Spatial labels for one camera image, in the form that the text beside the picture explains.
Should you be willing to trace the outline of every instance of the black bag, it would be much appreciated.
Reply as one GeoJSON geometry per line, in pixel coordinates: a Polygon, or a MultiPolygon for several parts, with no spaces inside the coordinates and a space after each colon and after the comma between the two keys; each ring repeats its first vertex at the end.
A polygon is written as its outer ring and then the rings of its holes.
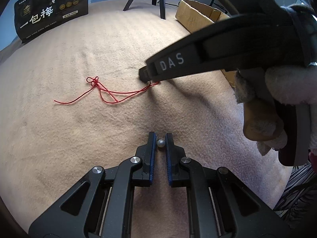
{"type": "Polygon", "coordinates": [[[49,29],[88,14],[88,0],[18,0],[14,4],[14,25],[22,42],[49,29]]]}

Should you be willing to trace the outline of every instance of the gold logo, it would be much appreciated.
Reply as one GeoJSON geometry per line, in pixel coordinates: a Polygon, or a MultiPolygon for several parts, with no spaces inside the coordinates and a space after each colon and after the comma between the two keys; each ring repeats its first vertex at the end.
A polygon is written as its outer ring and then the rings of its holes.
{"type": "Polygon", "coordinates": [[[23,16],[30,12],[30,7],[30,5],[25,6],[25,8],[23,9],[23,16]]]}

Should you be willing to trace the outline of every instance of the pearl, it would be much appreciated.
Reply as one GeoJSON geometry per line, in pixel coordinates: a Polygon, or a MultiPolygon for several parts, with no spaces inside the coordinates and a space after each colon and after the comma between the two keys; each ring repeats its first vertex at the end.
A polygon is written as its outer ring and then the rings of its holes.
{"type": "Polygon", "coordinates": [[[165,146],[165,140],[158,140],[158,147],[163,148],[165,146]]]}

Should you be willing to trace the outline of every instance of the red string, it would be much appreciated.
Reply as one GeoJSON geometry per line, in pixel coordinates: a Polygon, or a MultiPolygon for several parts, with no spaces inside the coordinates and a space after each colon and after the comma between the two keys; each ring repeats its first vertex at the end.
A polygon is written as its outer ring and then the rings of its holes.
{"type": "Polygon", "coordinates": [[[101,99],[107,103],[107,104],[117,104],[117,103],[120,103],[126,99],[128,99],[129,97],[132,97],[136,94],[139,94],[140,92],[144,92],[146,90],[148,90],[150,87],[154,86],[154,85],[157,85],[159,82],[156,82],[156,83],[153,83],[147,86],[145,86],[144,88],[140,89],[140,90],[137,90],[137,91],[130,91],[130,92],[116,92],[116,91],[110,91],[108,90],[104,85],[102,85],[100,82],[99,82],[99,77],[96,76],[95,78],[91,78],[91,77],[87,77],[86,78],[86,81],[88,83],[90,83],[90,85],[92,86],[92,88],[88,91],[86,91],[84,94],[82,94],[81,96],[79,96],[78,98],[76,98],[75,100],[71,101],[71,102],[59,102],[57,100],[54,100],[54,102],[56,103],[60,103],[60,104],[63,104],[63,105],[68,105],[68,104],[71,104],[71,103],[74,103],[75,101],[77,101],[78,99],[80,99],[82,96],[86,95],[87,93],[89,93],[90,91],[92,91],[95,87],[98,88],[99,90],[99,94],[100,94],[100,97],[101,99]],[[102,97],[102,94],[101,94],[101,91],[105,91],[107,92],[113,99],[114,99],[114,102],[109,102],[109,101],[106,101],[103,97],[102,97]],[[129,96],[125,97],[124,99],[121,99],[121,100],[118,100],[113,94],[130,94],[129,96]]]}

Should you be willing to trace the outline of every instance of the cardboard box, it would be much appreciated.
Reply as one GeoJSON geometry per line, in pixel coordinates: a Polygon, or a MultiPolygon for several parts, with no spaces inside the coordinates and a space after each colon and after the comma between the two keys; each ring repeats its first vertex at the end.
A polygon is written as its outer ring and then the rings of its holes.
{"type": "MultiPolygon", "coordinates": [[[[229,18],[218,9],[192,0],[181,0],[175,17],[190,33],[229,18]]],[[[221,71],[229,84],[234,87],[236,72],[221,71]]]]}

